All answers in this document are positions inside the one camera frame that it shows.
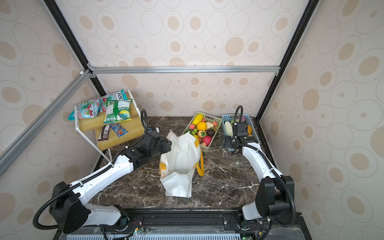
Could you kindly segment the white napa cabbage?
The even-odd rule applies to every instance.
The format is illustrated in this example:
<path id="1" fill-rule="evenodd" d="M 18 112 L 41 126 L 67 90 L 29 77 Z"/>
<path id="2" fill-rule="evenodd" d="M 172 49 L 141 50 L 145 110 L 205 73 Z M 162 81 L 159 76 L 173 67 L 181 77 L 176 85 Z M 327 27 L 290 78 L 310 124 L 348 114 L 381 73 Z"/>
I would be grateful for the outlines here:
<path id="1" fill-rule="evenodd" d="M 226 121 L 225 122 L 225 130 L 226 130 L 226 135 L 232 137 L 233 136 L 233 126 L 231 122 Z"/>

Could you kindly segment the white grocery bag yellow handles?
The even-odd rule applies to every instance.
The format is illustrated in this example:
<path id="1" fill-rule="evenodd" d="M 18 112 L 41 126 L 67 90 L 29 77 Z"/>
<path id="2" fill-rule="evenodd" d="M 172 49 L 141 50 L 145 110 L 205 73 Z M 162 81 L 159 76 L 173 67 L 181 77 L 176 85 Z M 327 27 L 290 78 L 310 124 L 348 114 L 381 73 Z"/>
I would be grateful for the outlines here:
<path id="1" fill-rule="evenodd" d="M 170 152 L 161 155 L 159 170 L 166 196 L 191 198 L 195 170 L 204 175 L 203 155 L 199 140 L 186 133 L 167 135 L 172 142 Z"/>

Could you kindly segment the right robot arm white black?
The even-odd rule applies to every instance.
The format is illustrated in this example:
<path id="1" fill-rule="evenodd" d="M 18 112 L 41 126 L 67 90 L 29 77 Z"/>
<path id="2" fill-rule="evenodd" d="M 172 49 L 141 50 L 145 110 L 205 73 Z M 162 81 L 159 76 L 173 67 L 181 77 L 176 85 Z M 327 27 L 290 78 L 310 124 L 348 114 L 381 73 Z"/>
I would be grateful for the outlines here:
<path id="1" fill-rule="evenodd" d="M 284 176 L 273 165 L 260 144 L 250 135 L 248 124 L 242 118 L 243 106 L 238 106 L 231 125 L 232 133 L 226 141 L 250 162 L 260 182 L 254 202 L 242 207 L 244 219 L 271 219 L 282 227 L 290 227 L 296 221 L 294 180 Z"/>

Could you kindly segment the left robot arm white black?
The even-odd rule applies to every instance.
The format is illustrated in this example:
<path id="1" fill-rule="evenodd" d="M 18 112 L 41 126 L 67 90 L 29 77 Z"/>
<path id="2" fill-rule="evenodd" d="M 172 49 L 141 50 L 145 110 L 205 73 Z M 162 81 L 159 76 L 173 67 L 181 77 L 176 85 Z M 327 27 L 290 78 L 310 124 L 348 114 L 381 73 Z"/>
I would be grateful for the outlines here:
<path id="1" fill-rule="evenodd" d="M 85 226 L 126 228 L 128 213 L 118 205 L 97 206 L 89 201 L 119 178 L 138 170 L 156 157 L 171 151 L 172 143 L 157 130 L 149 129 L 146 110 L 141 111 L 145 129 L 142 137 L 118 153 L 112 162 L 94 173 L 67 185 L 54 187 L 53 195 L 37 210 L 33 225 L 38 230 L 60 229 L 70 234 Z"/>

